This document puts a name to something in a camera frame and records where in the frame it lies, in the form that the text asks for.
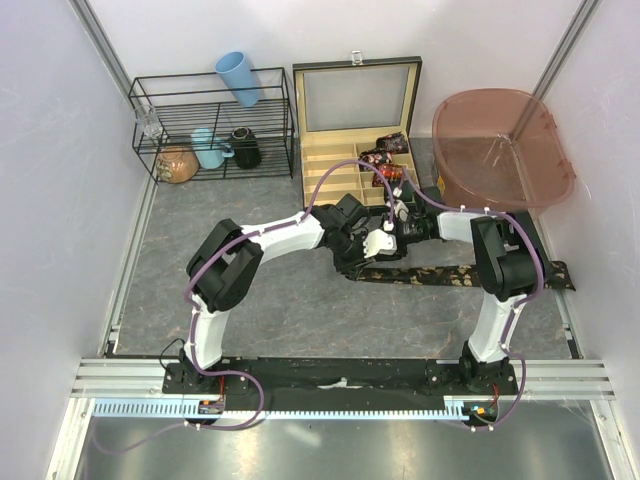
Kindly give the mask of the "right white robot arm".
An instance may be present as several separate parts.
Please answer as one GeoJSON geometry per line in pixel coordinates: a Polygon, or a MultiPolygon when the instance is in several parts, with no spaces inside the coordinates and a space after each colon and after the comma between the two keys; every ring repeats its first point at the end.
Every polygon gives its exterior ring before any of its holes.
{"type": "Polygon", "coordinates": [[[424,190],[411,193],[416,207],[396,222],[398,245],[440,239],[473,247],[473,270],[484,294],[456,367],[460,386],[473,394],[502,383],[514,390],[511,339],[525,305],[541,293],[552,270],[531,215],[448,207],[424,190]]]}

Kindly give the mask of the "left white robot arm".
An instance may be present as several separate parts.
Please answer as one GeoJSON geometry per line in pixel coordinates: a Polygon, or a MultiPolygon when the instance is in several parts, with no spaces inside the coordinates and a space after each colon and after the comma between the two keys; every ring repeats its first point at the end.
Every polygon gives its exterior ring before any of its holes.
{"type": "Polygon", "coordinates": [[[198,393],[218,385],[215,364],[222,358],[229,314],[245,298],[260,266],[293,252],[326,248],[335,270],[355,280],[377,255],[396,251],[395,217],[390,205],[381,226],[365,232],[371,213],[347,194],[335,205],[311,206],[279,222],[241,227],[230,219],[220,221],[186,268],[185,300],[192,320],[183,347],[185,382],[198,393]]]}

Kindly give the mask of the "dark floral necktie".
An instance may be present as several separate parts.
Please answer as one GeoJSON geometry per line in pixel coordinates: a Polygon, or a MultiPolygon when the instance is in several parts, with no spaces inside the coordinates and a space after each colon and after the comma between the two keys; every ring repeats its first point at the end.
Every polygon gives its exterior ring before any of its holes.
{"type": "MultiPolygon", "coordinates": [[[[397,285],[481,287],[475,265],[430,266],[420,268],[365,268],[360,272],[356,281],[397,285]]],[[[544,288],[576,290],[565,262],[559,260],[550,262],[550,270],[546,277],[544,288]]]]}

